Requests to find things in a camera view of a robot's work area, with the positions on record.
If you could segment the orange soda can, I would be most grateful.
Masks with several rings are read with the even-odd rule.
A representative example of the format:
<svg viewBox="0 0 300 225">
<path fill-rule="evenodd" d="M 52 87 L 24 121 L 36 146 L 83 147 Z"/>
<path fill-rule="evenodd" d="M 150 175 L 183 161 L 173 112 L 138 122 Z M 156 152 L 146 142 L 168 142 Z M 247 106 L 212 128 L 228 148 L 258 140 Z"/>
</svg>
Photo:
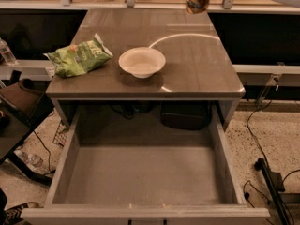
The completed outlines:
<svg viewBox="0 0 300 225">
<path fill-rule="evenodd" d="M 209 0 L 186 0 L 187 12 L 190 14 L 205 12 L 208 5 Z"/>
</svg>

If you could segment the grey open top drawer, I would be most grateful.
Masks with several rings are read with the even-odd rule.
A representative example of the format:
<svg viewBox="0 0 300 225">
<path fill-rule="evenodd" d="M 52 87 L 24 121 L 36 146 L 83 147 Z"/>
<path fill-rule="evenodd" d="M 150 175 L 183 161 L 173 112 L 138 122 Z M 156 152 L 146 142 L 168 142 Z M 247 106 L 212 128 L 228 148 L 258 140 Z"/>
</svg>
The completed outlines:
<svg viewBox="0 0 300 225">
<path fill-rule="evenodd" d="M 45 204 L 31 225 L 261 225 L 235 176 L 218 117 L 202 130 L 163 126 L 159 111 L 131 120 L 107 106 L 73 118 Z"/>
</svg>

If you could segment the grey cabinet table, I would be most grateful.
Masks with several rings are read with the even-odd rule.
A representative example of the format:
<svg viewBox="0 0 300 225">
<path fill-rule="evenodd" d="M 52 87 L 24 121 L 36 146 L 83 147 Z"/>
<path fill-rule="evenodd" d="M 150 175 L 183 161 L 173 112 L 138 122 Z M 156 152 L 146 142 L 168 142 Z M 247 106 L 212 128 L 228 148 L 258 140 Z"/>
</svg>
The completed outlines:
<svg viewBox="0 0 300 225">
<path fill-rule="evenodd" d="M 64 120 L 64 102 L 212 100 L 228 126 L 245 89 L 205 13 L 100 8 L 87 12 L 72 42 L 100 36 L 112 58 L 78 77 L 55 76 L 47 90 Z"/>
</svg>

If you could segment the white paper bowl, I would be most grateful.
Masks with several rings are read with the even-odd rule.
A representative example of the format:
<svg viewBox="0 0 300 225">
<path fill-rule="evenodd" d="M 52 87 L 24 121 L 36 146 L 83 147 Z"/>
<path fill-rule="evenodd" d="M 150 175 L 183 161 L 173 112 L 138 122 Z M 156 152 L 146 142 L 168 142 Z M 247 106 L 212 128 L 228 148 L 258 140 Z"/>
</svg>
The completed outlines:
<svg viewBox="0 0 300 225">
<path fill-rule="evenodd" d="M 166 58 L 160 51 L 147 47 L 130 49 L 119 57 L 120 68 L 141 79 L 161 71 L 165 64 Z"/>
</svg>

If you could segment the black bag under table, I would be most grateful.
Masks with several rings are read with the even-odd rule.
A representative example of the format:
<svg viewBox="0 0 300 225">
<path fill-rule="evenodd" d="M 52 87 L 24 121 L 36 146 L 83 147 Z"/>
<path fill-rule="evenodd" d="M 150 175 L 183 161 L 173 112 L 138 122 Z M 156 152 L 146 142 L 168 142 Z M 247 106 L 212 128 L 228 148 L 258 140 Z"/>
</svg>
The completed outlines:
<svg viewBox="0 0 300 225">
<path fill-rule="evenodd" d="M 207 101 L 162 102 L 160 121 L 170 128 L 199 130 L 207 127 L 212 119 L 210 103 Z"/>
</svg>

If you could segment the green chip bag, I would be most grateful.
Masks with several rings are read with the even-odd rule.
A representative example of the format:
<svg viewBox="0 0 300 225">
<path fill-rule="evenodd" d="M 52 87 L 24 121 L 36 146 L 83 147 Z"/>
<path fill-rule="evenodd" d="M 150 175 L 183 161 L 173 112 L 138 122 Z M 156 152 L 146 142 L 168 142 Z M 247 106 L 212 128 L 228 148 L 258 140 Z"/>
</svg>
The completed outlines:
<svg viewBox="0 0 300 225">
<path fill-rule="evenodd" d="M 81 76 L 113 58 L 98 34 L 92 40 L 45 53 L 45 56 L 54 64 L 54 72 L 61 78 Z"/>
</svg>

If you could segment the clear water bottle on shelf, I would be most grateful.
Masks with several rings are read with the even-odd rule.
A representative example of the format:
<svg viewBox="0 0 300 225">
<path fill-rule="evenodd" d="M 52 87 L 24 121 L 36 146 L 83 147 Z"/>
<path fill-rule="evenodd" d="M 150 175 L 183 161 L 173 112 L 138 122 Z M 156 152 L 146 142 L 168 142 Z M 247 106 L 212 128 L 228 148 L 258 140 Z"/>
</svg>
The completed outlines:
<svg viewBox="0 0 300 225">
<path fill-rule="evenodd" d="M 4 58 L 7 65 L 14 66 L 17 64 L 17 60 L 9 48 L 8 44 L 0 38 L 0 54 Z"/>
</svg>

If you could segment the black office chair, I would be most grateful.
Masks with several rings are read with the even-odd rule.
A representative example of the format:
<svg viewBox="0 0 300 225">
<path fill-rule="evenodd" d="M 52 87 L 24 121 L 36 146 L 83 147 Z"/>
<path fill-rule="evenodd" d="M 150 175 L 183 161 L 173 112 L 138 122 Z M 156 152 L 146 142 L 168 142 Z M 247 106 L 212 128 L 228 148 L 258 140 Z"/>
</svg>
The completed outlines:
<svg viewBox="0 0 300 225">
<path fill-rule="evenodd" d="M 45 186 L 52 179 L 33 172 L 15 154 L 15 150 L 53 112 L 53 103 L 44 90 L 38 89 L 30 79 L 20 79 L 21 72 L 13 70 L 6 87 L 1 89 L 0 165 L 6 160 L 12 168 L 29 179 Z"/>
</svg>

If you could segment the clear water bottle on floor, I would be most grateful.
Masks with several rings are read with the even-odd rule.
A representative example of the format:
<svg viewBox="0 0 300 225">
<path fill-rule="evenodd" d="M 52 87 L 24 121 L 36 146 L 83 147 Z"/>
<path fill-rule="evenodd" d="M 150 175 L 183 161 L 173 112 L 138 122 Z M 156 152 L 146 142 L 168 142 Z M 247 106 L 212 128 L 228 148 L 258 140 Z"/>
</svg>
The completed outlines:
<svg viewBox="0 0 300 225">
<path fill-rule="evenodd" d="M 29 168 L 39 174 L 46 174 L 47 169 L 44 165 L 43 159 L 36 154 L 27 154 L 23 150 L 17 150 L 15 154 L 18 156 L 18 158 L 25 164 L 28 165 Z"/>
</svg>

